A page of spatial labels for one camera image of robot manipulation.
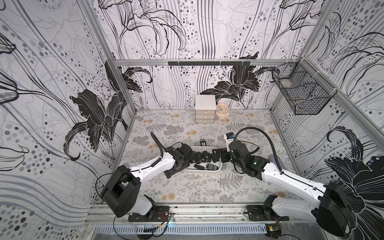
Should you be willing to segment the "black chrome key fob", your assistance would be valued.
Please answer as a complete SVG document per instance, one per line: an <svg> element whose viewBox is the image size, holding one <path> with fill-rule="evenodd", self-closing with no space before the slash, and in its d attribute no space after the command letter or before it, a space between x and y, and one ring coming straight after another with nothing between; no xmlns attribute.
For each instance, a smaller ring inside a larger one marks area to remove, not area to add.
<svg viewBox="0 0 384 240"><path fill-rule="evenodd" d="M204 166L202 166L202 165L198 165L198 164L194 164L194 168L195 168L196 170L199 170L199 171L203 171L203 170L206 169Z"/></svg>

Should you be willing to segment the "black Audi key fob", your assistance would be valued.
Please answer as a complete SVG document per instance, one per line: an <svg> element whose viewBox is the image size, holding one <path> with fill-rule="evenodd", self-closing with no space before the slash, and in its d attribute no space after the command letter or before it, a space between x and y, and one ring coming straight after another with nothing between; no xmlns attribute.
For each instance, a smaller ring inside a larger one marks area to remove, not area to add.
<svg viewBox="0 0 384 240"><path fill-rule="evenodd" d="M202 147L206 147L206 146L207 146L207 143L206 143L206 141L205 141L204 139L200 139L200 145L201 145Z"/></svg>

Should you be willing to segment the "white storage tray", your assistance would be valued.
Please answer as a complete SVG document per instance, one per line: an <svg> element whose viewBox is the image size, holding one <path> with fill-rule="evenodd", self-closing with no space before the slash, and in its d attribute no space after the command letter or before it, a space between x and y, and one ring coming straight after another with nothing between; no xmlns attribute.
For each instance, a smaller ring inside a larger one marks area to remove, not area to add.
<svg viewBox="0 0 384 240"><path fill-rule="evenodd" d="M202 146L191 146L191 149L195 152L201 152L201 153L204 151L207 151L210 154L212 154L213 152L218 150L218 148L216 148L216 147L202 147ZM194 164L196 164L196 163L190 164L187 168L185 168L185 171L191 172L191 173L199 173L199 174L202 174L205 172L217 173L222 169L222 166L223 166L221 158L219 158L219 160L217 162L213 162L213 158L212 158L212 161L209 163L209 164L213 164L213 165L218 166L219 169L217 171L208 171L208 170L199 171L199 170L196 170L194 168ZM200 165L202 165L204 167L206 167L206 164L207 163L200 163Z"/></svg>

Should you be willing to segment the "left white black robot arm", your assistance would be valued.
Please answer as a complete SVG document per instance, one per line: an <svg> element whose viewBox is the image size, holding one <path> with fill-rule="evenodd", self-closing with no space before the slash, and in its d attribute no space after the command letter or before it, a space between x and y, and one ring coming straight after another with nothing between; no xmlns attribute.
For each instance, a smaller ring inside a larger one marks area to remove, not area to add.
<svg viewBox="0 0 384 240"><path fill-rule="evenodd" d="M160 174L170 179L190 165L192 155L192 148L182 144L176 149L161 149L159 157L131 169L121 165L111 174L101 192L101 198L117 218L130 213L150 220L158 212L157 206L150 197L140 195L141 185Z"/></svg>

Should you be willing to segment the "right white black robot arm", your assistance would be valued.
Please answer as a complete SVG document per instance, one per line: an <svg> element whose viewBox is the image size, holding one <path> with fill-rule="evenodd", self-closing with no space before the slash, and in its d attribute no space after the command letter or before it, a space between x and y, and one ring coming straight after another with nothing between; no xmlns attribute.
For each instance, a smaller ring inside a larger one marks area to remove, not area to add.
<svg viewBox="0 0 384 240"><path fill-rule="evenodd" d="M279 185L300 197L300 200L285 200L277 195L270 195L262 206L247 207L251 221L279 221L293 217L315 222L323 230L337 237L351 234L352 208L339 185L324 185L279 169L276 162L252 155L240 141L229 143L225 149L214 149L211 158L215 161L230 162L239 167L243 174Z"/></svg>

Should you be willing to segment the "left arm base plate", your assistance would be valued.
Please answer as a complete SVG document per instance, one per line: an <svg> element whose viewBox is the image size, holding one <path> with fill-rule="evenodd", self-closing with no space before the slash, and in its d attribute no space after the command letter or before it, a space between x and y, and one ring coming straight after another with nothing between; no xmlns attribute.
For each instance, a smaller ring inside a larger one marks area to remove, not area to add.
<svg viewBox="0 0 384 240"><path fill-rule="evenodd" d="M132 223L165 223L170 218L170 206L154 206L145 215L133 213L128 221Z"/></svg>

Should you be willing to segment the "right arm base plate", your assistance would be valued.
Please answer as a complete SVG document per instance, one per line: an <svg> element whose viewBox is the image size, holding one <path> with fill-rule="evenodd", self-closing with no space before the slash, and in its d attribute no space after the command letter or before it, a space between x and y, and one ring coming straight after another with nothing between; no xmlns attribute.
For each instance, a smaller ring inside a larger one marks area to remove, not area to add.
<svg viewBox="0 0 384 240"><path fill-rule="evenodd" d="M247 205L244 213L253 222L270 221L279 223L290 220L289 217L278 216L271 208L262 205Z"/></svg>

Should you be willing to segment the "black key front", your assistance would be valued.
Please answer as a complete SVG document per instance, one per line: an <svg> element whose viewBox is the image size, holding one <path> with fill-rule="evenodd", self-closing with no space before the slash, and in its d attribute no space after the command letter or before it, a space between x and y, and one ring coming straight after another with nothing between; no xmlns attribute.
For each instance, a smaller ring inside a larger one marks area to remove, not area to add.
<svg viewBox="0 0 384 240"><path fill-rule="evenodd" d="M196 152L196 164L199 165L203 159L203 154L201 152Z"/></svg>

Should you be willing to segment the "silver black BMW key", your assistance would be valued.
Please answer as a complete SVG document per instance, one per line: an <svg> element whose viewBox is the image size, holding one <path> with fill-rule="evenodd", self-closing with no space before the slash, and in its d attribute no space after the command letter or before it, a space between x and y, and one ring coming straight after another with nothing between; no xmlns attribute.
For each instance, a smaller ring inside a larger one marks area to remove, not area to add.
<svg viewBox="0 0 384 240"><path fill-rule="evenodd" d="M206 170L208 171L217 171L218 169L219 167L216 165L209 164L209 163L206 164Z"/></svg>

